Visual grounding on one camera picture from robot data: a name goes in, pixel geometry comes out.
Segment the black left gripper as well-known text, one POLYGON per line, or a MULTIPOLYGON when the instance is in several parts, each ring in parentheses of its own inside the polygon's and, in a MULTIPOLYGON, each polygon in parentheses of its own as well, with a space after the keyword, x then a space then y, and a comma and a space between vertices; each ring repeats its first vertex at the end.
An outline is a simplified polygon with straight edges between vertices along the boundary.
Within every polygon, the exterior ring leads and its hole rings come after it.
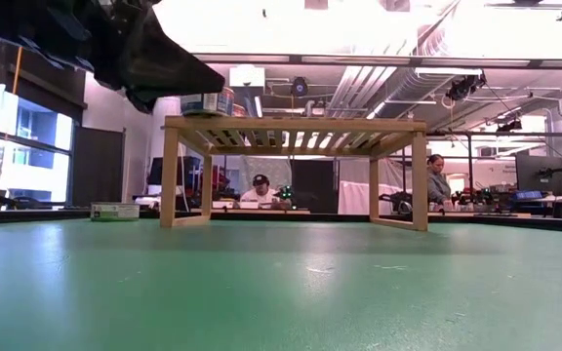
POLYGON ((73 14, 89 33, 83 49, 95 80, 140 112, 157 99, 218 93, 223 76, 170 39, 152 2, 76 0, 73 14))

